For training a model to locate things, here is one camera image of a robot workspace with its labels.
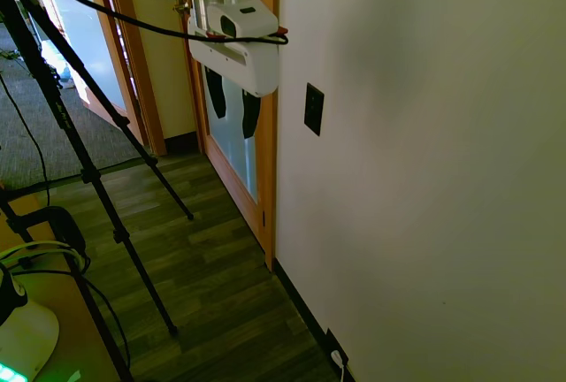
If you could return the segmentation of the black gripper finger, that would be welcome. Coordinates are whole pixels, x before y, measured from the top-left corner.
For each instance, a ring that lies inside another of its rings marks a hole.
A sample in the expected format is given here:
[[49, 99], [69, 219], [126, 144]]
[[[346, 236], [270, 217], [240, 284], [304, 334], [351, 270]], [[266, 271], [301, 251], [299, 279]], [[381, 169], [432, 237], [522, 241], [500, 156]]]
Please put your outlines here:
[[205, 68], [205, 77], [213, 110], [217, 118], [224, 118], [226, 116], [226, 98], [223, 89], [223, 77], [209, 67]]
[[249, 139], [255, 135], [261, 110], [261, 98], [250, 94], [246, 90], [243, 90], [242, 103], [242, 134], [244, 139]]

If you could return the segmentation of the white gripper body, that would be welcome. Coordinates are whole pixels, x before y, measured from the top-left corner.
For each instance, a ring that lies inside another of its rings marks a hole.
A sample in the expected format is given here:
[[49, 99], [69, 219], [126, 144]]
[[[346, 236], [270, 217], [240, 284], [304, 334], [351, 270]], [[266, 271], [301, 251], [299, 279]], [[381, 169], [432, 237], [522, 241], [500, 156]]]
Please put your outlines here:
[[215, 43], [189, 40], [193, 58], [257, 97], [279, 85], [279, 49], [257, 42]]

